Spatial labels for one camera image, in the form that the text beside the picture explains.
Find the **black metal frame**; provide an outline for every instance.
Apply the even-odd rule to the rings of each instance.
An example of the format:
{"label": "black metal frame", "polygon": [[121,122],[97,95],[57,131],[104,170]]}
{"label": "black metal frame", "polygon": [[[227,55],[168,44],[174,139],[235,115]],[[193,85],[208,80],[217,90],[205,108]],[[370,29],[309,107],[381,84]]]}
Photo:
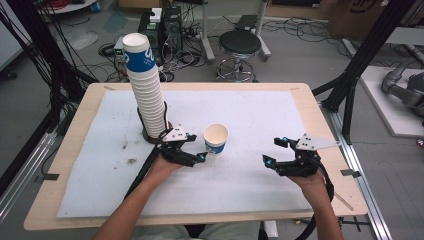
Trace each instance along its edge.
{"label": "black metal frame", "polygon": [[345,71],[336,79],[312,91],[314,96],[317,96],[333,89],[328,98],[322,101],[322,107],[330,112],[337,112],[340,104],[346,99],[342,135],[348,144],[351,144],[350,128],[356,84],[414,2],[415,0],[390,0]]}
{"label": "black metal frame", "polygon": [[[58,126],[60,121],[60,112],[65,104],[65,100],[61,97],[61,91],[66,91],[67,97],[70,101],[79,102],[85,92],[81,82],[88,84],[98,82],[93,77],[78,70],[66,60],[46,23],[40,16],[36,6],[33,4],[33,1],[6,0],[6,2],[19,19],[28,35],[31,37],[32,44],[39,50],[41,57],[48,64],[51,78],[51,83],[49,84],[49,87],[51,88],[51,110],[0,177],[0,197],[7,190],[9,184],[20,171],[23,164],[27,161],[29,155],[34,150],[42,136],[46,132],[51,133],[55,127]],[[16,38],[24,52],[30,56],[31,60],[34,62],[35,60],[32,57],[32,54],[34,54],[33,50],[26,45],[21,37],[15,32],[10,22],[8,22],[6,17],[1,13],[0,20],[9,32]]]}

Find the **wooden board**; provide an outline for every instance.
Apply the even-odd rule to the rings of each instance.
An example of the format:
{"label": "wooden board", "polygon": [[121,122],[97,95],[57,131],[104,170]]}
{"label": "wooden board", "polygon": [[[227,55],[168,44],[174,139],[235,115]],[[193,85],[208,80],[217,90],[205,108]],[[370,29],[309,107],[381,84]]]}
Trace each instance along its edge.
{"label": "wooden board", "polygon": [[[308,85],[302,83],[163,83],[163,90],[170,91],[289,91],[294,99],[303,126],[311,135],[332,139],[320,108]],[[43,182],[36,199],[24,222],[26,230],[51,230],[99,227],[105,217],[57,218],[57,212],[65,194],[72,167],[81,152],[85,136],[97,114],[104,93],[109,90],[131,90],[129,83],[91,84],[63,139],[49,173],[58,173],[57,181]],[[344,177],[340,170],[347,164],[337,148],[319,151],[322,162],[327,166],[335,191],[339,197],[332,205],[338,216],[363,215],[366,203],[352,177]],[[245,212],[231,214],[185,214],[171,216],[142,216],[137,225],[217,223],[251,220],[292,219],[308,217],[311,210]]]}

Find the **stack of paper cups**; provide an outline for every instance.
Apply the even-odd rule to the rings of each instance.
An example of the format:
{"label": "stack of paper cups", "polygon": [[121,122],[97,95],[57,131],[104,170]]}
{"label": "stack of paper cups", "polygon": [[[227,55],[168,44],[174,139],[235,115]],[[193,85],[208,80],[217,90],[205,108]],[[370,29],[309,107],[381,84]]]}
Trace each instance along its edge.
{"label": "stack of paper cups", "polygon": [[168,128],[158,67],[147,36],[131,33],[123,38],[127,74],[142,123],[151,138]]}

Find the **person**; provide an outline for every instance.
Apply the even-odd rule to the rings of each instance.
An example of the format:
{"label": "person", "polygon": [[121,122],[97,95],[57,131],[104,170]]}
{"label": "person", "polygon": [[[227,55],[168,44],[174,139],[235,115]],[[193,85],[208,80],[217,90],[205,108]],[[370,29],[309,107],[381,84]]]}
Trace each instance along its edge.
{"label": "person", "polygon": [[[153,191],[164,182],[173,171],[181,168],[179,164],[168,162],[159,155],[152,164],[144,180],[119,205],[112,215],[102,224],[92,239],[120,240],[137,239],[168,240],[192,239],[184,226],[141,227],[135,224]],[[343,239],[337,218],[327,195],[323,175],[318,171],[307,178],[289,177],[302,190],[306,200],[315,213],[318,239]],[[257,240],[260,223],[223,223],[206,225],[199,235],[200,239],[243,239]]]}

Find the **black stool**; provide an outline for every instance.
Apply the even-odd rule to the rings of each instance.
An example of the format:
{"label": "black stool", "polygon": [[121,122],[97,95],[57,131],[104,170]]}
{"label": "black stool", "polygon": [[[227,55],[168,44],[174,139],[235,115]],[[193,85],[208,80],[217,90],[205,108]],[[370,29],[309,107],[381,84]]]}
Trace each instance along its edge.
{"label": "black stool", "polygon": [[233,58],[225,59],[218,65],[217,81],[256,81],[252,65],[242,60],[259,53],[261,41],[256,35],[243,30],[226,32],[219,38],[219,48]]}

